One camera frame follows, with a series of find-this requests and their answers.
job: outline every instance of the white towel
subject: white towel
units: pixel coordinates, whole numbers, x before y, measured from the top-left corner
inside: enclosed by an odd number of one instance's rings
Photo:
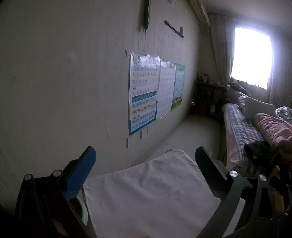
[[[194,238],[220,204],[182,150],[88,178],[84,191],[98,238]]]

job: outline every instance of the red object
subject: red object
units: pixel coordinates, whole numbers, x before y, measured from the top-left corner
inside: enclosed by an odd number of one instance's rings
[[[207,105],[206,104],[201,104],[199,106],[199,115],[205,116],[207,114]]]

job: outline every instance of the educational poster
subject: educational poster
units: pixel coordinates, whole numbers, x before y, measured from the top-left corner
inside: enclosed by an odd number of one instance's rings
[[[185,81],[185,66],[176,63],[176,78],[174,86],[174,95],[172,100],[171,109],[174,110],[176,107],[181,105],[183,96],[183,85]]]
[[[171,110],[171,102],[174,95],[175,75],[175,63],[161,60],[157,97],[157,118],[167,114]]]
[[[131,51],[129,135],[156,120],[160,57]]]

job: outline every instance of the blanket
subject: blanket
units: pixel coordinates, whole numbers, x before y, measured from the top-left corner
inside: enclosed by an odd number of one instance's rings
[[[276,109],[276,115],[284,121],[292,124],[292,109],[289,107],[280,107]]]
[[[256,114],[254,121],[274,151],[280,152],[283,158],[292,154],[292,125],[289,122],[265,113]]]

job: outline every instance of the air conditioner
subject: air conditioner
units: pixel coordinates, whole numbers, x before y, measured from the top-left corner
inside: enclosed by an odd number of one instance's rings
[[[207,33],[209,31],[210,21],[204,3],[202,0],[187,0],[187,2],[199,21],[201,34]]]

